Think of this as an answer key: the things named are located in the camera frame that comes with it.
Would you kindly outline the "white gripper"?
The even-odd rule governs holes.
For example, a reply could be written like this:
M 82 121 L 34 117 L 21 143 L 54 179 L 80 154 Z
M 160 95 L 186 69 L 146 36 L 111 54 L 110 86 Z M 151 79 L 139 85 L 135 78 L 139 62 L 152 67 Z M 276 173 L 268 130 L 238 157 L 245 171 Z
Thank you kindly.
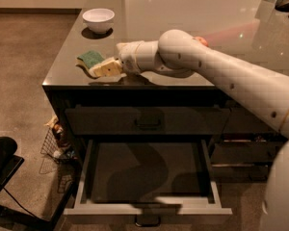
M 139 75 L 142 71 L 137 64 L 137 50 L 142 44 L 142 41 L 118 43 L 118 60 L 109 58 L 99 64 L 95 64 L 89 69 L 91 77 L 117 76 L 121 74 L 122 69 L 125 73 Z

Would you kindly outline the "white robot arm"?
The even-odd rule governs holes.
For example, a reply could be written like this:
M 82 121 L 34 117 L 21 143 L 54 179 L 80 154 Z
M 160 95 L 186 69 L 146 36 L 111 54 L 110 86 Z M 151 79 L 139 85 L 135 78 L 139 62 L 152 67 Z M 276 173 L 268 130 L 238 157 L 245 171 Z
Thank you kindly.
M 210 49 L 203 39 L 180 30 L 156 41 L 120 43 L 118 56 L 94 64 L 90 75 L 146 71 L 196 72 L 287 139 L 270 171 L 260 231 L 289 231 L 289 76 Z

